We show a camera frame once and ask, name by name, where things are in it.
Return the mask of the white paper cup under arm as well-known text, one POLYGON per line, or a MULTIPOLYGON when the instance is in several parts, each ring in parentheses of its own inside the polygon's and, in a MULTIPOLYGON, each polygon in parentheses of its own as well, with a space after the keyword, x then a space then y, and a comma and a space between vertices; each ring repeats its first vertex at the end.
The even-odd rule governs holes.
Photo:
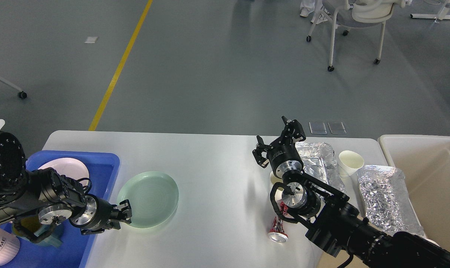
MULTIPOLYGON (((282 182, 282 179, 277 178, 274 173, 271 171, 270 175, 269 175, 270 181, 271 181, 271 185, 273 186, 276 182, 282 182)), ((282 193, 283 193, 283 188, 282 187, 278 187, 278 189, 276 190, 276 193, 274 195, 275 200, 277 202, 277 204, 281 204, 282 200, 282 193)))

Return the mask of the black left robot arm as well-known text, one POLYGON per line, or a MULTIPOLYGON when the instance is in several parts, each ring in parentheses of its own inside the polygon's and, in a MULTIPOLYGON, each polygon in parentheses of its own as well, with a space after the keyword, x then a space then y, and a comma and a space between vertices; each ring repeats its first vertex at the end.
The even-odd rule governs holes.
POLYGON ((129 200, 110 204, 90 193, 90 178, 70 178, 52 167, 28 171, 26 161, 17 137, 0 131, 0 225, 12 222, 20 235, 39 243, 65 220, 82 235, 132 222, 129 200))

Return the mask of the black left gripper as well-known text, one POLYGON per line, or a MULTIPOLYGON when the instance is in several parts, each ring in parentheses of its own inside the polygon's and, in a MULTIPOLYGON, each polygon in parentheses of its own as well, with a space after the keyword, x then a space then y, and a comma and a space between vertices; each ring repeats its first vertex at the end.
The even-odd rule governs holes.
POLYGON ((129 200, 112 205, 90 194, 85 195, 85 200, 86 206, 80 208, 77 215, 69 218, 70 224, 80 228, 82 235, 100 234, 110 229, 119 230, 119 222, 131 224, 132 208, 129 200))

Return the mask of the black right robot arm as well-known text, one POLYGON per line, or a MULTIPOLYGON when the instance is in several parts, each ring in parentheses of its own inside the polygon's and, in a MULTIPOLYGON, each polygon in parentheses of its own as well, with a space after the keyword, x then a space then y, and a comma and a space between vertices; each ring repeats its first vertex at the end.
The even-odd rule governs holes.
POLYGON ((269 194, 276 216, 307 228, 306 238, 325 253, 336 257, 346 251, 370 268, 450 268, 450 252, 408 232, 393 236, 358 218, 358 209, 340 190, 305 173, 295 147, 306 139, 298 120, 281 117, 284 128, 271 144, 257 136, 252 151, 262 168, 271 166, 279 181, 269 194))

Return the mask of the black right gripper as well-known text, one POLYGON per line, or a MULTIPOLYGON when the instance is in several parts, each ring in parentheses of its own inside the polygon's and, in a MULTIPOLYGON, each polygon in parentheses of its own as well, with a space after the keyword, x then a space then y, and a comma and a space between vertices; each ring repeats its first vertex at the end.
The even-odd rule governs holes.
POLYGON ((279 136, 279 142, 265 144, 262 137, 257 135, 256 149, 253 150, 256 163, 262 168, 266 168, 270 163, 274 176, 280 179, 288 171, 303 170, 303 161, 295 144, 307 139, 302 124, 298 120, 288 120, 286 117, 281 119, 285 127, 279 136))

